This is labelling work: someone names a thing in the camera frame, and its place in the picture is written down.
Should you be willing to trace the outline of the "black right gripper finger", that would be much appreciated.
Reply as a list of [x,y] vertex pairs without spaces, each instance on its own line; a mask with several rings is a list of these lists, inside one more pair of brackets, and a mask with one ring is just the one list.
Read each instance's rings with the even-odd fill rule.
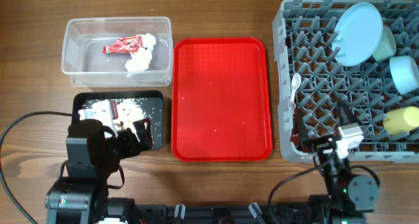
[[310,138],[303,121],[302,113],[299,108],[296,108],[294,113],[293,143],[307,144]]
[[351,109],[340,99],[337,101],[339,125],[344,126],[356,123],[361,126],[361,121],[352,113]]

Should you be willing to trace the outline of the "yellow plastic cup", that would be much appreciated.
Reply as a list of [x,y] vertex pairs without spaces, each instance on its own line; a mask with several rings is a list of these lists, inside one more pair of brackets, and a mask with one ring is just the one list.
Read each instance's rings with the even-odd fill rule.
[[418,108],[408,106],[388,111],[383,120],[383,126],[391,135],[418,128]]

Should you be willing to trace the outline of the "white plastic spoon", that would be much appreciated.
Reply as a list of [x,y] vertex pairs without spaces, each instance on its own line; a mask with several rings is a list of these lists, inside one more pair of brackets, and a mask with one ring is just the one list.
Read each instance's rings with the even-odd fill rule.
[[290,97],[290,105],[295,107],[295,97],[297,90],[299,89],[300,85],[302,83],[302,78],[299,73],[295,73],[291,80],[291,97]]

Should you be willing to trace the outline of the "blue bowl with rice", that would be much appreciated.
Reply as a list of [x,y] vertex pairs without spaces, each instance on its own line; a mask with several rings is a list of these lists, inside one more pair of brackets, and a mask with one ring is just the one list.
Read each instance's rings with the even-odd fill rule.
[[400,94],[404,95],[418,89],[418,66],[412,57],[391,57],[390,73]]

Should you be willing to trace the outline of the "mint green bowl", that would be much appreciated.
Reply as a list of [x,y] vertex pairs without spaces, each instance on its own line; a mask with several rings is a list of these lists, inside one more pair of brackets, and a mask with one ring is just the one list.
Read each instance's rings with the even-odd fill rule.
[[388,26],[383,25],[382,37],[377,49],[373,53],[373,58],[377,62],[382,62],[394,56],[395,52],[396,44],[393,33]]

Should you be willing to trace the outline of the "light blue plate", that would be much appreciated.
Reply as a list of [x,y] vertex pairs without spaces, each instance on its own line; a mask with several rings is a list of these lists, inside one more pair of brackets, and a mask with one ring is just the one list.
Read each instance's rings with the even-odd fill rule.
[[335,33],[335,60],[343,66],[355,66],[368,60],[378,48],[383,34],[382,17],[372,4],[357,3],[340,17]]

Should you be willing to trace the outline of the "white napkin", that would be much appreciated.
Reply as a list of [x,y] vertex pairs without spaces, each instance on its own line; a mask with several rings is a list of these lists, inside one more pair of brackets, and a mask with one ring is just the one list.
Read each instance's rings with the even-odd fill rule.
[[131,53],[130,56],[132,59],[125,63],[125,68],[129,72],[147,70],[153,57],[152,52],[145,48],[140,48],[137,52]]
[[154,49],[154,46],[156,45],[156,37],[154,35],[151,35],[150,33],[147,33],[145,35],[141,35],[141,41],[142,41],[142,47],[146,50],[152,52]]

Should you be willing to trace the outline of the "red snack wrapper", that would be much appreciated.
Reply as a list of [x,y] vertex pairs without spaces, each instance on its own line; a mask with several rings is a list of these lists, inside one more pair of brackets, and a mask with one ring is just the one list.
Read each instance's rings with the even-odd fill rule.
[[134,53],[143,47],[143,41],[140,35],[123,37],[115,43],[103,47],[103,53]]

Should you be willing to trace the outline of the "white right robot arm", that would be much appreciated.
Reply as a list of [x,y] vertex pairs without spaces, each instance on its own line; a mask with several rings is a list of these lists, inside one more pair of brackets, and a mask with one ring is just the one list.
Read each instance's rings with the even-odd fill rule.
[[364,139],[361,121],[342,101],[337,103],[338,124],[332,134],[310,138],[300,109],[295,110],[294,133],[299,145],[315,152],[315,169],[323,177],[326,195],[310,195],[304,211],[307,223],[365,223],[373,212],[380,179],[366,166],[352,166],[349,150]]

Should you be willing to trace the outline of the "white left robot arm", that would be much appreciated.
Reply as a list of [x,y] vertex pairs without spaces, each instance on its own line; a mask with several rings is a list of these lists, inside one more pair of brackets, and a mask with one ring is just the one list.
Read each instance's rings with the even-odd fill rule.
[[121,172],[122,159],[136,157],[153,146],[151,121],[113,132],[96,119],[73,122],[68,128],[68,159],[45,197],[47,223],[144,223],[132,198],[109,198],[109,176]]

